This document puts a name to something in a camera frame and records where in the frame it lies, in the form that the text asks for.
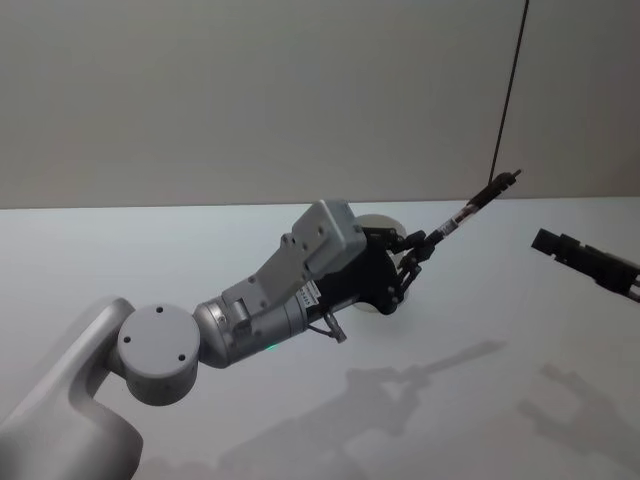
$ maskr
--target cable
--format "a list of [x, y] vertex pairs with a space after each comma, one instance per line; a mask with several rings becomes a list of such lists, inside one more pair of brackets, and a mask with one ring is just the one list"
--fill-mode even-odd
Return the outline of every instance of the cable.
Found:
[[313, 325], [308, 325], [307, 328], [309, 330], [312, 330], [312, 331], [316, 332], [316, 333], [321, 333], [322, 335], [326, 335], [329, 338], [334, 338], [332, 332], [326, 332], [326, 331], [324, 331], [324, 330], [322, 330], [320, 328], [314, 327]]
[[513, 65], [511, 65], [511, 75], [509, 77], [509, 86], [507, 87], [507, 96], [504, 99], [504, 107], [502, 108], [502, 119], [500, 120], [500, 129], [498, 130], [498, 138], [496, 140], [496, 148], [493, 151], [493, 160], [491, 161], [491, 172], [489, 173], [489, 183], [493, 180], [493, 174], [496, 170], [496, 162], [498, 160], [498, 152], [500, 151], [500, 143], [502, 142], [502, 131], [504, 123], [507, 120], [507, 110], [509, 109], [509, 100], [511, 99], [511, 89], [513, 88], [513, 79], [516, 76], [516, 67], [518, 66], [518, 58], [520, 57], [520, 46], [522, 45], [522, 35], [524, 33], [524, 25], [527, 21], [527, 13], [529, 12], [529, 0], [524, 2], [524, 10], [522, 12], [522, 21], [520, 23], [520, 32], [518, 33], [518, 43], [513, 56]]

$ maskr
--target wire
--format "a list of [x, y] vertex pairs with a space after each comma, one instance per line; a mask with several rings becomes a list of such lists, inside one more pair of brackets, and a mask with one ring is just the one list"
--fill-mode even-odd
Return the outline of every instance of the wire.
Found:
[[516, 76], [516, 67], [518, 66], [518, 57], [520, 56], [520, 46], [522, 45], [522, 35], [524, 33], [524, 25], [527, 21], [527, 13], [529, 12], [529, 0], [524, 2], [524, 10], [522, 11], [522, 21], [520, 23], [520, 32], [518, 33], [518, 43], [513, 56], [513, 65], [511, 65], [511, 75], [509, 77], [509, 86], [507, 87], [507, 96], [504, 99], [504, 107], [502, 108], [502, 119], [500, 120], [500, 129], [498, 130], [498, 138], [496, 140], [496, 148], [493, 151], [493, 160], [491, 161], [491, 172], [489, 173], [489, 183], [493, 180], [493, 174], [496, 170], [496, 162], [498, 160], [498, 152], [500, 151], [500, 143], [502, 142], [502, 131], [504, 123], [507, 120], [507, 110], [509, 109], [509, 100], [511, 99], [511, 89], [513, 88], [513, 79]]
[[333, 336], [333, 333], [332, 333], [332, 332], [327, 332], [327, 331], [322, 330], [322, 329], [320, 329], [320, 328], [314, 327], [313, 325], [308, 325], [308, 326], [307, 326], [307, 328], [308, 328], [309, 330], [313, 330], [313, 331], [314, 331], [314, 332], [316, 332], [316, 333], [321, 333], [322, 335], [326, 335], [327, 337], [334, 338], [334, 336]]

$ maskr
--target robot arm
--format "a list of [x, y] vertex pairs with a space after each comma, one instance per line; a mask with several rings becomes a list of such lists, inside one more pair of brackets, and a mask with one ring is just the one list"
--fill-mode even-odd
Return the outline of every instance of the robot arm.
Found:
[[[367, 302], [393, 313], [435, 246], [515, 183], [503, 173], [441, 227], [401, 238], [362, 228], [343, 201], [314, 203], [253, 275], [195, 312], [166, 304], [97, 305], [84, 331], [0, 424], [3, 480], [123, 480], [142, 451], [140, 434], [93, 396], [109, 372], [135, 398], [169, 405], [193, 387], [199, 363], [225, 368], [306, 330], [344, 341], [334, 313]], [[390, 254], [406, 252], [396, 268]], [[313, 325], [324, 319], [328, 330]]]

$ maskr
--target white table surface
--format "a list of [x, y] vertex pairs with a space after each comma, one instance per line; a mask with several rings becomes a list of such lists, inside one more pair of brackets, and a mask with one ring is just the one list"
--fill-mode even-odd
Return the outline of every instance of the white table surface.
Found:
[[[461, 204], [353, 208], [431, 230]], [[191, 310], [261, 265], [304, 208], [0, 211], [0, 416], [93, 301]], [[342, 345], [308, 332], [203, 367], [169, 407], [114, 376], [97, 399], [145, 439], [136, 480], [640, 478], [640, 305], [529, 248], [544, 227], [637, 261], [639, 211], [640, 198], [495, 202], [394, 316], [341, 312]]]

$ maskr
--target gray wall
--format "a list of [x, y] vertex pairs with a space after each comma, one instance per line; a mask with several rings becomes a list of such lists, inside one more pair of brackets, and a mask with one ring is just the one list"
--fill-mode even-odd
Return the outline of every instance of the gray wall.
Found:
[[498, 168], [511, 195], [640, 195], [640, 2], [533, 0]]
[[[638, 194], [640, 12], [533, 0], [498, 168]], [[465, 198], [488, 178], [506, 0], [4, 0], [0, 208]]]

